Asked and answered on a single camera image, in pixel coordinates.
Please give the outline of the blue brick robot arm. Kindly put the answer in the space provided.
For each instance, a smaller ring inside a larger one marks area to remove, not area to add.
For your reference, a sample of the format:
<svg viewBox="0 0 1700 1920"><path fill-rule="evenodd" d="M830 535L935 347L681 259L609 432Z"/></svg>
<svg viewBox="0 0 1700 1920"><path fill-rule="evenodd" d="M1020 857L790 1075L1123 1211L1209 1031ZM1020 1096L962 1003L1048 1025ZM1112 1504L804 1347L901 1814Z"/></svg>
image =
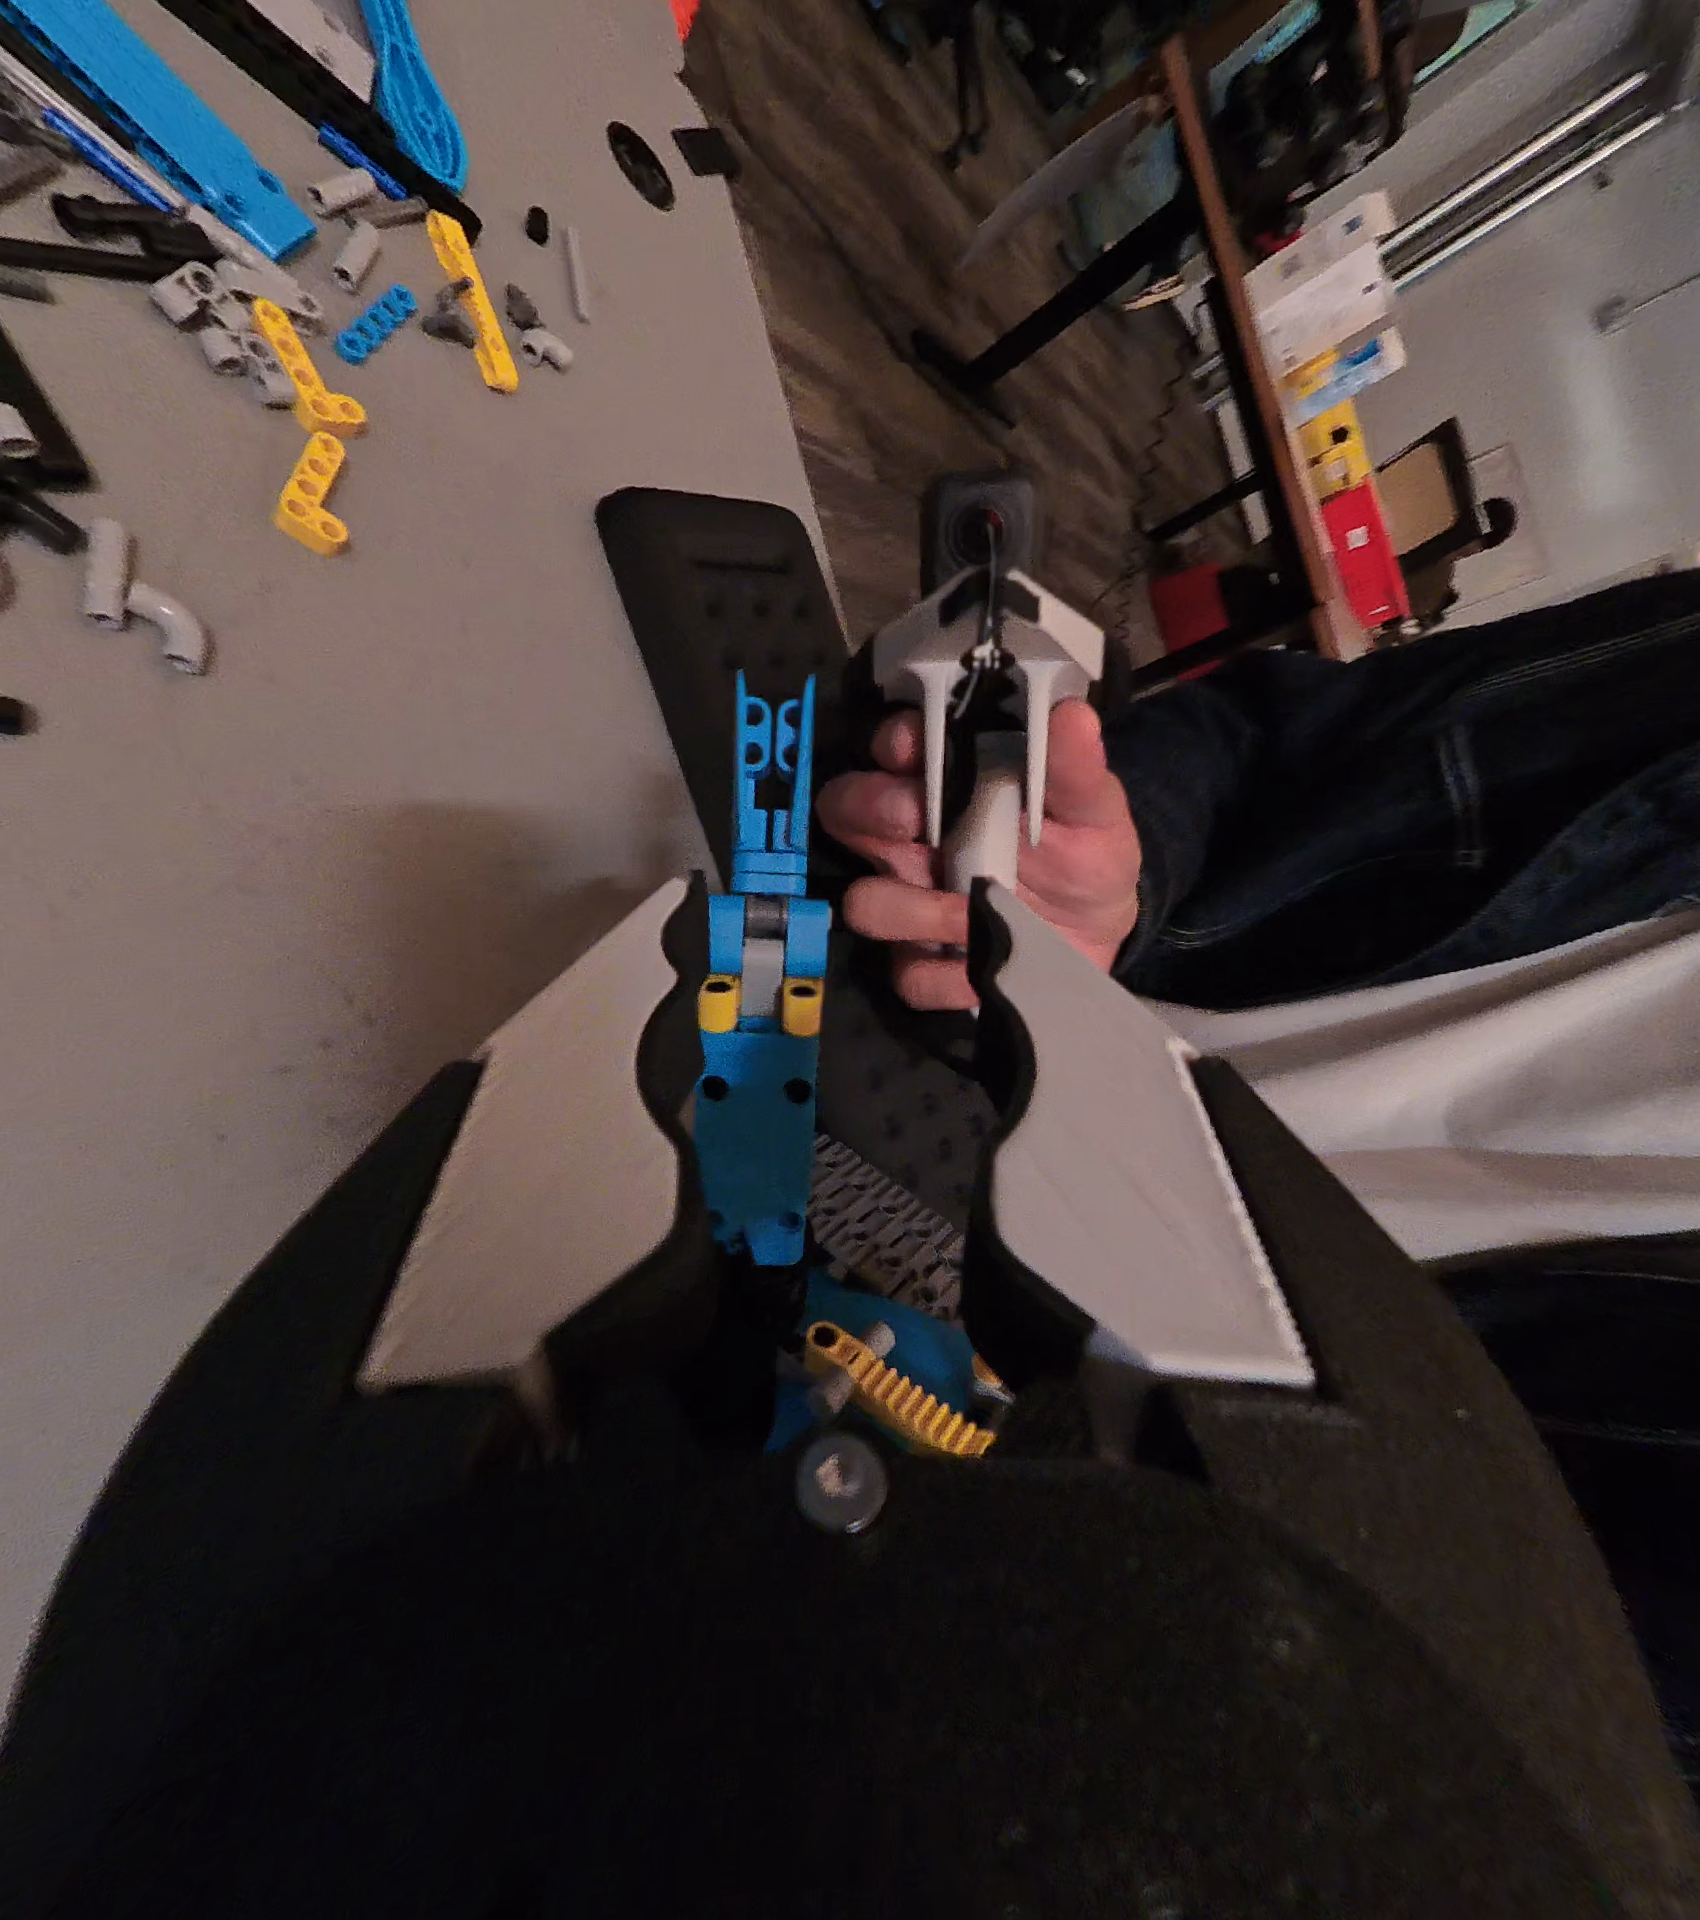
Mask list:
<svg viewBox="0 0 1700 1920"><path fill-rule="evenodd" d="M830 907L810 897L816 676L735 676L730 870L708 897L695 1145L708 1228L755 1268L804 1261Z"/></svg>

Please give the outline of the black round disc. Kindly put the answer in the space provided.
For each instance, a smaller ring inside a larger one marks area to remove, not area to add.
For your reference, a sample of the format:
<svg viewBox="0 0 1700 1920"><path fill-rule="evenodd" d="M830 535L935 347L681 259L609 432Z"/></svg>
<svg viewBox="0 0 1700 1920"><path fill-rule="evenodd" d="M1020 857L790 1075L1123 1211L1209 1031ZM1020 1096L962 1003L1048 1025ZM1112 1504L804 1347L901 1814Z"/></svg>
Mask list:
<svg viewBox="0 0 1700 1920"><path fill-rule="evenodd" d="M649 201L654 212L671 212L677 187L671 187L668 162L630 122L609 122L600 139L609 139L609 153L620 162L625 180L637 189L637 201Z"/></svg>

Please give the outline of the person's right hand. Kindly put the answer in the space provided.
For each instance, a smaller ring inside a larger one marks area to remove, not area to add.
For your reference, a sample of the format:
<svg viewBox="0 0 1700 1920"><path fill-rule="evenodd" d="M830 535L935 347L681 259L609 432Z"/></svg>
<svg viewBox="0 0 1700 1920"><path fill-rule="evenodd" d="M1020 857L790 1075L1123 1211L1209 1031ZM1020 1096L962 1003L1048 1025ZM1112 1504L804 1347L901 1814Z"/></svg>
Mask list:
<svg viewBox="0 0 1700 1920"><path fill-rule="evenodd" d="M840 921L891 953L891 985L918 1011L975 1011L962 978L962 897L945 888L928 842L924 716L877 720L874 769L816 796L816 828L867 865L840 897ZM1112 970L1143 916L1143 829L1104 754L1087 700L1048 708L1048 786L1041 842L1020 848L1020 897L1098 970Z"/></svg>

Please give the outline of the pile of small brick parts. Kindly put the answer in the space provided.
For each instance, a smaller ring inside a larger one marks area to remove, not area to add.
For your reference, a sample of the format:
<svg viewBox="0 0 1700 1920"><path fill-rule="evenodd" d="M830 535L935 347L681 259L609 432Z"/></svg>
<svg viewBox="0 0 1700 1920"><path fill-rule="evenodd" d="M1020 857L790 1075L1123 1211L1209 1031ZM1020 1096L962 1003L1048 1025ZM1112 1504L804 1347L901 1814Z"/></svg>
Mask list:
<svg viewBox="0 0 1700 1920"><path fill-rule="evenodd" d="M0 842L164 788L571 809L630 760L630 635L589 535L600 357L514 353L500 394L421 318L357 369L315 342L367 411L337 481L345 551L315 554L271 524L308 425L211 373L146 289L58 278L51 301L0 294L0 325L98 471L58 514L115 518L211 642L195 676L151 626L92 626L82 561L16 535L0 695L37 731L0 736Z"/></svg>

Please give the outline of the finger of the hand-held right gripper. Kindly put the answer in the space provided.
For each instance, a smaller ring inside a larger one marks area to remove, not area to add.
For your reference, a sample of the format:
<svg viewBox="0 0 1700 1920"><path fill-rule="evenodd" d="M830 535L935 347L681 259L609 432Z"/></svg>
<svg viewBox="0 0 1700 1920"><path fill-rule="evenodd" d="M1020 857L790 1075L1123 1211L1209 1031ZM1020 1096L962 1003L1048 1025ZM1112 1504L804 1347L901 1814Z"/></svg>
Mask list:
<svg viewBox="0 0 1700 1920"><path fill-rule="evenodd" d="M1020 660L1020 685L1024 685L1024 821L1026 821L1026 848L1041 848L1045 779L1048 779L1056 660Z"/></svg>
<svg viewBox="0 0 1700 1920"><path fill-rule="evenodd" d="M953 660L918 660L918 695L924 695L928 848L936 848L945 842Z"/></svg>

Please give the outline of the grey desk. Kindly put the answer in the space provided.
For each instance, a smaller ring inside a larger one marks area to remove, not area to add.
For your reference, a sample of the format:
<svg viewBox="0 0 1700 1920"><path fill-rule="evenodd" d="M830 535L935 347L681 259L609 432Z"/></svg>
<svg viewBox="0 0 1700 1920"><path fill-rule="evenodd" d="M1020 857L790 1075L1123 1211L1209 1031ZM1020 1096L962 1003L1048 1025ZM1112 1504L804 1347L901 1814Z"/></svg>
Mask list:
<svg viewBox="0 0 1700 1920"><path fill-rule="evenodd" d="M417 4L417 33L486 280L600 357L599 493L816 528L730 189L654 212L600 139L630 122L677 170L671 4ZM567 809L164 788L0 842L0 1723L98 1489L247 1268L417 1080L702 857L636 642L625 685L630 760Z"/></svg>

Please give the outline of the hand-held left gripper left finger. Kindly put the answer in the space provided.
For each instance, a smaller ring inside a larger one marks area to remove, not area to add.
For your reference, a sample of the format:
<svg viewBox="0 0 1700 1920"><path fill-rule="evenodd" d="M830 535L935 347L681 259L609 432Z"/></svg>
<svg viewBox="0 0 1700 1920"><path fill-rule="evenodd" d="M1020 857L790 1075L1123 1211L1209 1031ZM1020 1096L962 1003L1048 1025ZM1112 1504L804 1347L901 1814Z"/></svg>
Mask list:
<svg viewBox="0 0 1700 1920"><path fill-rule="evenodd" d="M708 1345L718 1246L686 1142L697 935L702 877L659 877L486 1033L360 1394L506 1388L557 1437L600 1388Z"/></svg>

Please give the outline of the blue toy brick robot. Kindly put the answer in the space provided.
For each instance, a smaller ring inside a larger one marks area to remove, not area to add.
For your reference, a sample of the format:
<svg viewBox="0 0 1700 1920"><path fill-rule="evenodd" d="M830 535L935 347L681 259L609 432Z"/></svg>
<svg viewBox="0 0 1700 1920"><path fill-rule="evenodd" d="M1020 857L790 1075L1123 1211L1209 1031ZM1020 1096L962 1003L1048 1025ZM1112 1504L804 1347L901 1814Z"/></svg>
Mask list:
<svg viewBox="0 0 1700 1920"><path fill-rule="evenodd" d="M1007 1379L960 1321L962 1236L948 1213L820 1134L795 1335L780 1354L766 1449L857 1421L918 1454L987 1454Z"/></svg>

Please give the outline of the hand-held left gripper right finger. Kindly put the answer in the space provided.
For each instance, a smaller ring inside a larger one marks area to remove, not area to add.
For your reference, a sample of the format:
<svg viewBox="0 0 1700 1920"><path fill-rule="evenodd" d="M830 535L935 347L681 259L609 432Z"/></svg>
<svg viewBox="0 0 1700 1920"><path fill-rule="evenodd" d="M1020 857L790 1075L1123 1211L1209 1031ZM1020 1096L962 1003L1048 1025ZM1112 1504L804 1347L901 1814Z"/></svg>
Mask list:
<svg viewBox="0 0 1700 1920"><path fill-rule="evenodd" d="M1315 1363L1193 1080L1193 1046L1000 877L970 962L1007 1011L987 1219L1087 1317L1087 1354L1155 1379L1315 1388Z"/></svg>

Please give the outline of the brown-edged work table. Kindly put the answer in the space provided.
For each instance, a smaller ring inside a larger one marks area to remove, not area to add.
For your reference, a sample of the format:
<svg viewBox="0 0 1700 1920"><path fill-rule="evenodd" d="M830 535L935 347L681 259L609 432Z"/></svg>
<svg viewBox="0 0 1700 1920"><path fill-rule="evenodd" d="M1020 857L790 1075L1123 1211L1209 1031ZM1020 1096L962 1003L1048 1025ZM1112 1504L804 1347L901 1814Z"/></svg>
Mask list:
<svg viewBox="0 0 1700 1920"><path fill-rule="evenodd" d="M1193 508L1133 528L1143 551L1155 554L1170 540L1207 528L1209 518L1265 501L1270 514L1270 565L1273 565L1273 602L1270 626L1237 626L1215 628L1188 649L1170 649L1155 676L1193 674L1207 660L1237 654L1270 635L1304 628L1315 654L1359 660L1375 649L1375 628L1359 619L1331 535L1319 524L1315 492L1304 481L1304 460L1295 449L1295 425L1280 403L1280 380L1270 369L1270 347L1250 325L1246 300L1246 250L1237 233L1237 212L1227 201L1227 180L1209 146L1209 59L1215 43L1229 52L1246 43L1265 20L1273 20L1280 4L1229 4L1221 27L1207 33L1170 33L1155 59L1133 74L1123 93L1110 93L1098 109L1112 122L1123 106L1148 106L1151 117L1168 117L1177 132L1177 196L1133 224L1119 246L1110 246L1098 259L1087 259L1056 300L1045 300L1026 318L1007 325L993 347L975 357L960 357L935 332L912 332L912 357L924 373L935 373L936 390L953 397L987 411L993 419L1014 425L1014 411L998 397L998 385L1056 347L1075 318L1087 318L1110 294L1123 289L1143 264L1151 264L1177 233L1197 233L1209 254L1207 311L1221 347L1227 394L1237 397L1246 471L1227 481L1221 492L1197 493Z"/></svg>

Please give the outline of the black perforated mat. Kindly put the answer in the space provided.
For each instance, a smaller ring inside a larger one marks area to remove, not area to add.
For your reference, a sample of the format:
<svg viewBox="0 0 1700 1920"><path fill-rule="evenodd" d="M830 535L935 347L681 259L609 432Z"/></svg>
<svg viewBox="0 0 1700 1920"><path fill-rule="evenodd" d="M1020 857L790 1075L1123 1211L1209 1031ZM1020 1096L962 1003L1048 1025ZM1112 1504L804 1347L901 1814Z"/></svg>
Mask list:
<svg viewBox="0 0 1700 1920"><path fill-rule="evenodd" d="M857 723L877 720L877 700L790 508L625 484L599 501L599 540L695 813L730 877L735 676L766 704L798 700L816 676L816 779L867 760ZM840 897L857 874L862 865L828 829L810 837L810 888L835 916L816 1127L846 1154L846 1182L912 1197L960 1236L998 1109L970 1075L975 1046L960 1016L912 1011L877 950L846 935Z"/></svg>

